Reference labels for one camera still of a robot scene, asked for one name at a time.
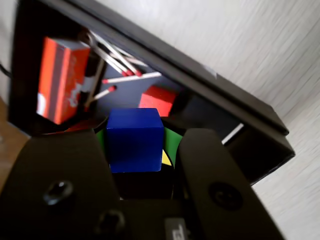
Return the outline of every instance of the blue cube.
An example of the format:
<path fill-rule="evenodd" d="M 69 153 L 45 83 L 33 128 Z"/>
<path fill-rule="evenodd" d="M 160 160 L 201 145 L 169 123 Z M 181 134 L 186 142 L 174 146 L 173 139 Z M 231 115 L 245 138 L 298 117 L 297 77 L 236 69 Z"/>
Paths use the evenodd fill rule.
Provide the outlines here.
<path fill-rule="evenodd" d="M 164 125 L 156 108 L 116 108 L 106 126 L 112 173 L 161 170 Z"/>

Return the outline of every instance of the wooden floor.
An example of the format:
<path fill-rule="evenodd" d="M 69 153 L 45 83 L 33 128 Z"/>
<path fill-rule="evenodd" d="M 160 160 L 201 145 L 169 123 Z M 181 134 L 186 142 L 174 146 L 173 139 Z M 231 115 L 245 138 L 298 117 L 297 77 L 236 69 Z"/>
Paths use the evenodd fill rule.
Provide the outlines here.
<path fill-rule="evenodd" d="M 0 192 L 28 137 L 7 123 L 7 108 L 0 98 Z"/>

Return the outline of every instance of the wooden block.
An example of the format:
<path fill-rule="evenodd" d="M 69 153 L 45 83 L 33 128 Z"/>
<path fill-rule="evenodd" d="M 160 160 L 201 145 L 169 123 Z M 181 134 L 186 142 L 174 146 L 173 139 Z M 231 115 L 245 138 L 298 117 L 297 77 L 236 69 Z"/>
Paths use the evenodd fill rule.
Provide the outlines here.
<path fill-rule="evenodd" d="M 113 109 L 106 137 L 112 173 L 160 171 L 164 126 L 155 108 Z"/>
<path fill-rule="evenodd" d="M 175 92 L 151 86 L 142 94 L 139 108 L 156 108 L 160 117 L 168 117 L 176 96 Z"/>
<path fill-rule="evenodd" d="M 168 155 L 166 154 L 166 152 L 164 150 L 162 150 L 162 164 L 165 164 L 165 165 L 168 165 L 168 166 L 172 165 Z"/>
<path fill-rule="evenodd" d="M 177 150 L 180 144 L 182 136 L 178 133 L 170 130 L 169 128 L 164 128 L 164 150 L 168 153 L 168 156 L 172 160 L 173 166 L 176 165 Z"/>

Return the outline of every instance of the cable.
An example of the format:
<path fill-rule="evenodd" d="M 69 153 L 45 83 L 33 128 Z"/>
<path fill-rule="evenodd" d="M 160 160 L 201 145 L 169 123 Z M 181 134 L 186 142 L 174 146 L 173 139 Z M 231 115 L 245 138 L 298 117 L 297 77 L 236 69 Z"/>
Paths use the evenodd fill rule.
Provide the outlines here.
<path fill-rule="evenodd" d="M 0 70 L 1 72 L 6 75 L 7 77 L 11 78 L 12 74 L 11 72 L 9 72 L 7 69 L 5 69 L 5 67 L 0 63 Z"/>

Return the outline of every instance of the green block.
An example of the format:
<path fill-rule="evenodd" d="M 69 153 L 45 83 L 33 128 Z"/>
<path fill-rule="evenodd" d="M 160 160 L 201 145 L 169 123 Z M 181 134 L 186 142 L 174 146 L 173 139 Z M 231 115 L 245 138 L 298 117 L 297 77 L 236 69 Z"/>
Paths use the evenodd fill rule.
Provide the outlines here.
<path fill-rule="evenodd" d="M 101 129 L 95 135 L 98 138 L 98 141 L 99 141 L 99 143 L 101 145 L 101 148 L 102 148 L 103 152 L 106 153 L 106 150 L 105 150 L 105 129 L 104 128 Z"/>
<path fill-rule="evenodd" d="M 169 128 L 164 128 L 164 151 L 169 155 L 173 166 L 176 165 L 177 150 L 181 139 L 182 136 L 178 133 Z"/>

